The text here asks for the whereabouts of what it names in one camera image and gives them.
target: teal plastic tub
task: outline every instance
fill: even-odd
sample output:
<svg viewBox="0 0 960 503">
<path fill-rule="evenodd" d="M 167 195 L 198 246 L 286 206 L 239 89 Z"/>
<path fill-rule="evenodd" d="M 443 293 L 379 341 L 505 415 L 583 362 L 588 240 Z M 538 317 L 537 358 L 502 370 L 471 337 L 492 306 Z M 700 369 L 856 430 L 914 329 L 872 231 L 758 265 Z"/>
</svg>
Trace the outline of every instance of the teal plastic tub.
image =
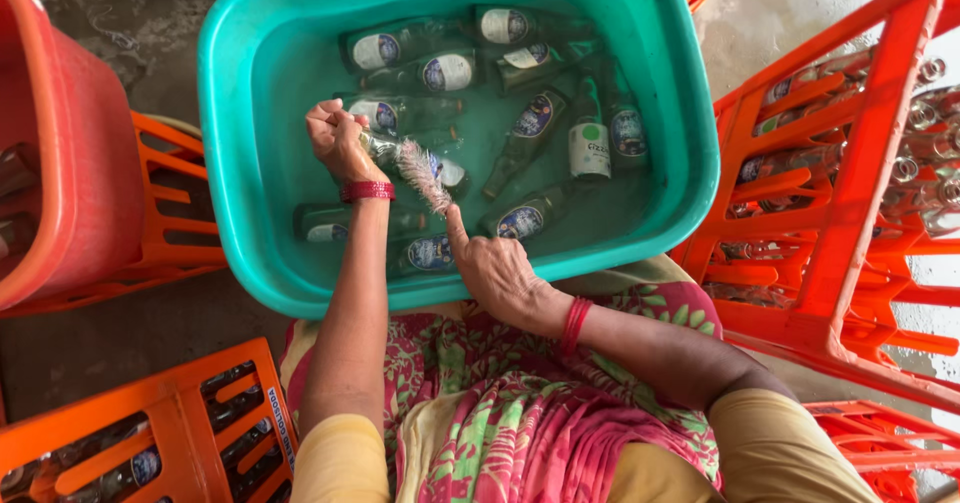
<svg viewBox="0 0 960 503">
<path fill-rule="evenodd" d="M 336 282 L 342 244 L 298 240 L 291 215 L 298 203 L 337 199 L 304 123 L 315 103 L 356 88 L 341 64 L 337 36 L 397 18 L 465 15 L 474 3 L 592 17 L 620 59 L 646 122 L 652 171 L 615 172 L 596 204 L 529 241 L 537 275 L 557 280 L 644 259 L 700 224 L 714 200 L 719 151 L 685 0 L 217 0 L 198 46 L 206 166 L 226 258 L 260 302 L 295 317 L 321 317 Z M 467 108 L 458 126 L 467 143 L 456 160 L 473 177 L 461 201 L 472 234 L 480 234 L 474 224 L 487 210 L 480 187 L 534 93 L 495 101 L 486 85 L 462 94 Z M 563 176 L 566 139 L 566 129 L 558 129 L 545 155 L 498 202 Z M 409 190 L 398 190 L 401 199 L 414 201 Z M 441 232 L 444 224 L 431 218 L 430 228 Z M 392 310 L 468 297 L 456 274 L 409 276 L 390 280 L 388 288 Z"/>
</svg>

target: hand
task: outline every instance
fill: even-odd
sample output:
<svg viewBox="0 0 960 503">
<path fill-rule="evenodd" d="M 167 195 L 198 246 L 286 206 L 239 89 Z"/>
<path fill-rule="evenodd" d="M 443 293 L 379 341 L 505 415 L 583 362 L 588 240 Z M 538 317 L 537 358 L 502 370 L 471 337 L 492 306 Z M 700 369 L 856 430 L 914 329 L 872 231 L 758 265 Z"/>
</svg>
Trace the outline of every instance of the hand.
<svg viewBox="0 0 960 503">
<path fill-rule="evenodd" d="M 446 211 L 446 235 L 466 290 L 491 315 L 540 336 L 564 333 L 573 298 L 534 274 L 518 240 L 468 238 L 457 205 Z"/>
<path fill-rule="evenodd" d="M 343 183 L 390 182 L 360 144 L 360 132 L 369 126 L 366 116 L 344 111 L 342 99 L 322 101 L 306 114 L 306 133 L 313 154 Z"/>
</svg>

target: red bracelet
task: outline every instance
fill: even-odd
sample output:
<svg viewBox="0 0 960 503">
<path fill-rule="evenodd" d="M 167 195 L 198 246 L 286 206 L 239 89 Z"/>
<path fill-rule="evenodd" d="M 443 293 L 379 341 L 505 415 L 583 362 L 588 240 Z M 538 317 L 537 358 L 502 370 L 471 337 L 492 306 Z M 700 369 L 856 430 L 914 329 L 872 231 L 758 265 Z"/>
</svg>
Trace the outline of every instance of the red bracelet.
<svg viewBox="0 0 960 503">
<path fill-rule="evenodd" d="M 340 189 L 340 200 L 347 204 L 367 198 L 397 200 L 394 185 L 389 182 L 351 182 Z"/>
<path fill-rule="evenodd" d="M 559 340 L 559 353 L 563 357 L 569 357 L 577 349 L 577 338 L 580 337 L 580 329 L 584 325 L 584 319 L 587 318 L 587 312 L 590 311 L 593 301 L 580 298 L 573 299 L 573 305 L 570 306 L 570 313 L 566 316 L 566 326 L 563 327 L 563 337 Z"/>
</svg>

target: red plastic tub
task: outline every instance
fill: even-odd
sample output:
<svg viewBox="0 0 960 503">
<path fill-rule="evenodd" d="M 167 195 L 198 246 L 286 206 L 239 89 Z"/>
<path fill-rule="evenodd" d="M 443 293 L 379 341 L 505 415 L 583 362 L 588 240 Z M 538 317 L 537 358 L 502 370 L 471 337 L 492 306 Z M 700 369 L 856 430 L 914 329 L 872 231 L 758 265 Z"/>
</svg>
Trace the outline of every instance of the red plastic tub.
<svg viewBox="0 0 960 503">
<path fill-rule="evenodd" d="M 29 251 L 0 260 L 0 310 L 137 258 L 144 195 L 126 93 L 41 0 L 0 0 L 0 125 L 0 150 L 26 143 L 41 177 L 0 199 L 0 219 L 25 212 L 37 226 Z"/>
</svg>

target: concrete floor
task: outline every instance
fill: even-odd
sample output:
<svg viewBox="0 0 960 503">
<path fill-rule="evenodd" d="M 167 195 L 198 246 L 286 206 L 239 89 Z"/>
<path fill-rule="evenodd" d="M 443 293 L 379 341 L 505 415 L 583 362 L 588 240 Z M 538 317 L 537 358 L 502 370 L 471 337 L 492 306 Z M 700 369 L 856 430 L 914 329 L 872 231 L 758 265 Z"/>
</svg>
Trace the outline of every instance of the concrete floor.
<svg viewBox="0 0 960 503">
<path fill-rule="evenodd" d="M 196 42 L 213 0 L 43 1 L 57 28 L 116 70 L 134 109 L 199 122 Z M 713 98 L 865 1 L 708 0 L 695 22 Z M 251 337 L 266 336 L 276 356 L 288 323 L 228 270 L 69 313 L 3 320 L 6 411 L 10 420 L 26 418 Z M 804 401 L 868 398 L 931 418 L 928 407 L 758 357 Z M 930 356 L 898 358 L 912 370 L 937 371 Z"/>
</svg>

